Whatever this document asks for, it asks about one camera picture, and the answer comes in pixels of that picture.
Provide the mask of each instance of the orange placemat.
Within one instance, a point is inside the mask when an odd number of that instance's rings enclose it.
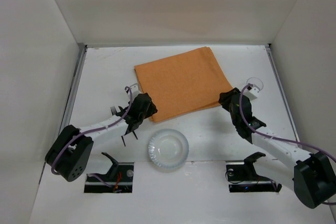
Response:
[[[219,94],[232,86],[209,47],[134,67],[143,93],[158,112],[154,122],[219,105]]]

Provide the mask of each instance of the white table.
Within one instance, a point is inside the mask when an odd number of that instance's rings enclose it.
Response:
[[[198,47],[88,49],[70,123],[94,124],[111,116],[112,105],[126,106],[124,86],[136,82],[135,65]],[[241,89],[250,77],[263,81],[260,97],[252,102],[254,115],[278,135],[294,139],[265,47],[210,47],[233,87]],[[164,128],[187,137],[188,160],[197,162],[171,173],[149,162],[149,138]],[[84,194],[85,176],[68,183],[46,166],[30,223],[333,223],[328,206],[308,209],[286,188],[279,194],[228,192],[223,161],[242,160],[260,149],[238,136],[221,107],[157,124],[146,120],[136,134],[139,140],[132,134],[125,137],[126,147],[117,138],[92,151],[135,162],[133,193]]]

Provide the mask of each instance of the wall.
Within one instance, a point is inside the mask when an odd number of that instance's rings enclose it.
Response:
[[[56,0],[78,42],[272,42],[296,0]]]
[[[78,46],[54,0],[0,0],[0,223],[28,223]]]
[[[271,47],[300,139],[333,155],[335,17],[336,0],[298,0]]]

